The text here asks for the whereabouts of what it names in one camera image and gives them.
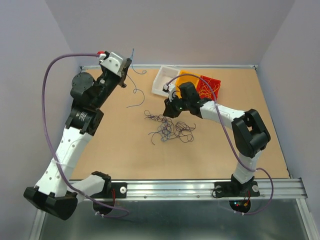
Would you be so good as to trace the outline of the white plastic bin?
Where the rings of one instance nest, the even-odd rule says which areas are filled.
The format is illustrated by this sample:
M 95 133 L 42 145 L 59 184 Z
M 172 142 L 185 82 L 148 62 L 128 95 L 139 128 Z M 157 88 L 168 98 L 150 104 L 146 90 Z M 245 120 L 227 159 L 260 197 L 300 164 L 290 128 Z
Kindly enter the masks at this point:
M 168 97 L 168 93 L 163 91 L 163 86 L 174 77 L 180 74 L 178 68 L 162 65 L 153 81 L 151 92 L 161 97 Z

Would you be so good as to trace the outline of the yellow plastic bin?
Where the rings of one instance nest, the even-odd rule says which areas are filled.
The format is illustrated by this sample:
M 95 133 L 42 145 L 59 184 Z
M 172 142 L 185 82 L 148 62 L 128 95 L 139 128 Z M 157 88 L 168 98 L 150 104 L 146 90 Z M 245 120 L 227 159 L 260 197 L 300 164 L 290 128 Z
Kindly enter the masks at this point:
M 176 79 L 175 81 L 175 85 L 176 86 L 180 86 L 181 84 L 183 83 L 187 83 L 187 82 L 191 82 L 195 87 L 198 86 L 198 83 L 200 81 L 200 75 L 199 74 L 196 74 L 196 73 L 193 73 L 193 72 L 188 72 L 186 70 L 181 70 L 180 75 L 183 75 L 185 74 L 184 76 L 180 76 Z

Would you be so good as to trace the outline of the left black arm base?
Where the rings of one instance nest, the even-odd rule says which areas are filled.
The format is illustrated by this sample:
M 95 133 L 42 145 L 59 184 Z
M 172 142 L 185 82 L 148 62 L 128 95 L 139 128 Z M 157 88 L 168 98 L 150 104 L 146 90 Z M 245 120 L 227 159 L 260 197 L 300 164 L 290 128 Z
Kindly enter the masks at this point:
M 101 189 L 95 189 L 89 196 L 94 199 L 125 199 L 128 183 L 124 181 L 105 181 Z

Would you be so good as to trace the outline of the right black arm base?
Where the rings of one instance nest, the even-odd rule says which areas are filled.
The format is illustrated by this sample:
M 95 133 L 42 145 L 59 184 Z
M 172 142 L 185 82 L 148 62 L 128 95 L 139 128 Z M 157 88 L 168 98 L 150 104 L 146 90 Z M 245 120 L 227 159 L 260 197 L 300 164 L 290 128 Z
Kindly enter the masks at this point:
M 229 181 L 215 182 L 211 195 L 214 198 L 259 197 L 260 191 L 254 176 L 249 181 L 240 183 L 232 175 Z

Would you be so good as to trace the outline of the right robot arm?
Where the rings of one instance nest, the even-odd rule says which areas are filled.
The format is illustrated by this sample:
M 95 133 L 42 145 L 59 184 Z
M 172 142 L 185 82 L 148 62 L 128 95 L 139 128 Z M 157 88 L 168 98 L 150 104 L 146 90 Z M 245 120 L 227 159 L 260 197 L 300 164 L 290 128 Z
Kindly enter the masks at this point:
M 235 195 L 246 192 L 247 182 L 254 177 L 258 158 L 271 140 L 260 114 L 255 109 L 235 110 L 210 98 L 200 98 L 191 82 L 179 86 L 180 96 L 177 96 L 176 88 L 170 83 L 166 83 L 162 90 L 168 94 L 164 100 L 165 117 L 177 118 L 181 112 L 188 111 L 201 119 L 220 123 L 223 131 L 226 128 L 232 130 L 235 145 L 230 147 L 233 152 L 239 153 L 235 155 L 238 164 L 232 175 L 235 180 L 230 182 L 230 189 Z

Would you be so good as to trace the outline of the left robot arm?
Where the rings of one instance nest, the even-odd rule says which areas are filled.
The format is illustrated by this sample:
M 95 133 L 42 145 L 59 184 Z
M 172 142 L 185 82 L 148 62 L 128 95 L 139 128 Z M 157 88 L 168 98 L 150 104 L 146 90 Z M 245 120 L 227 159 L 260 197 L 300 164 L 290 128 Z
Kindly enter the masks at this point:
M 116 192 L 108 174 L 95 171 L 84 180 L 74 184 L 69 182 L 80 156 L 101 123 L 104 116 L 101 111 L 102 105 L 117 86 L 126 87 L 125 79 L 132 64 L 131 58 L 125 58 L 115 52 L 101 51 L 91 56 L 98 59 L 102 73 L 97 79 L 87 72 L 80 72 L 73 77 L 70 90 L 71 111 L 56 150 L 52 146 L 47 129 L 47 78 L 51 67 L 57 61 L 76 57 L 76 54 L 64 54 L 55 58 L 47 67 L 42 83 L 42 123 L 52 159 L 35 186 L 27 187 L 23 196 L 38 210 L 61 220 L 69 219 L 77 205 L 85 199 L 93 202 L 95 214 L 102 218 L 115 218 L 111 214 L 112 210 L 122 211 L 122 217 L 129 215 L 128 210 L 116 206 Z

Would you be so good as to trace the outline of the red plastic bin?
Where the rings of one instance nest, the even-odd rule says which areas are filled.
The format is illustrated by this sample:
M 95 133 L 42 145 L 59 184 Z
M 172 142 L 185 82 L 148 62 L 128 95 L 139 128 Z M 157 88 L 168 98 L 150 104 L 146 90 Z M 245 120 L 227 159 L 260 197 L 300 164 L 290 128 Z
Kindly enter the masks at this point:
M 199 83 L 196 87 L 196 91 L 198 92 L 200 98 L 208 98 L 213 101 L 215 99 L 217 100 L 221 87 L 221 81 L 204 75 L 201 75 L 200 77 L 203 80 L 199 80 Z

